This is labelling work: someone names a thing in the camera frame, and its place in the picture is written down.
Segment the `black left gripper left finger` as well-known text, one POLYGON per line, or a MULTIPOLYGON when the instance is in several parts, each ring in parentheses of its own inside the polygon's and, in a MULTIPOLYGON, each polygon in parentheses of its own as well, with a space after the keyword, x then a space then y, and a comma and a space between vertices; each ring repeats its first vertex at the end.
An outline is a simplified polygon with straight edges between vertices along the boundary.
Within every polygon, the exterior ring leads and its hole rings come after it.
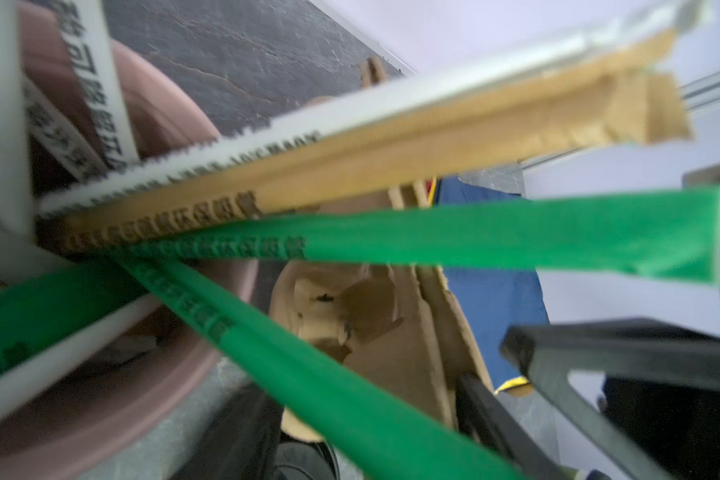
POLYGON ((270 479, 283 407, 249 383, 227 401, 174 479, 270 479))

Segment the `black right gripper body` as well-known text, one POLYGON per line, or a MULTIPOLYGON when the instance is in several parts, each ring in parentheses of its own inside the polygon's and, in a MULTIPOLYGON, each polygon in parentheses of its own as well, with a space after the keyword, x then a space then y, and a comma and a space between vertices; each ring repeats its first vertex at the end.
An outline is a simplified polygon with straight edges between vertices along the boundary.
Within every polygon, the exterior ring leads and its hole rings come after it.
POLYGON ((679 479, 720 479, 720 392, 608 376, 600 412, 679 479))

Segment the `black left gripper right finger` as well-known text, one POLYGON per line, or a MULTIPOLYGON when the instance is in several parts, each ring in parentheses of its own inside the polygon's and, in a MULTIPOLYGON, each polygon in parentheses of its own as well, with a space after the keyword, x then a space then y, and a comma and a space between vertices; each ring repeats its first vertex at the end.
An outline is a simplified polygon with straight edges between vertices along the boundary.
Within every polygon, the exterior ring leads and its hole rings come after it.
POLYGON ((462 434, 476 439, 518 473, 530 479, 568 479, 475 374, 465 373, 457 380, 456 415, 462 434))

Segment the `brown pulp cup carrier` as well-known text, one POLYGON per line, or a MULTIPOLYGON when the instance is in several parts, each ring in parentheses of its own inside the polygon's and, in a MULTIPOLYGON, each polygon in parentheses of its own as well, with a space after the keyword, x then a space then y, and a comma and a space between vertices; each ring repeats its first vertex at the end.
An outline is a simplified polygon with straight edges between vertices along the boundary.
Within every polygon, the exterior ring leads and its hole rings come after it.
POLYGON ((456 428, 456 382, 492 384, 439 266, 289 262, 269 316, 365 380, 456 428))

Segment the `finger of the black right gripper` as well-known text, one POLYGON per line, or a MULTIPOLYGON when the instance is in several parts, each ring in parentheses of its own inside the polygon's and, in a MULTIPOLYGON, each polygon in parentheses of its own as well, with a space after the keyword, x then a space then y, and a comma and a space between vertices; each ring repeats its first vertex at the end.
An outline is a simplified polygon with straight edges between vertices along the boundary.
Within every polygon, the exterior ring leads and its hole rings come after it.
POLYGON ((633 479, 679 479, 598 407, 608 376, 720 392, 720 339, 652 319, 512 326, 502 356, 633 479))

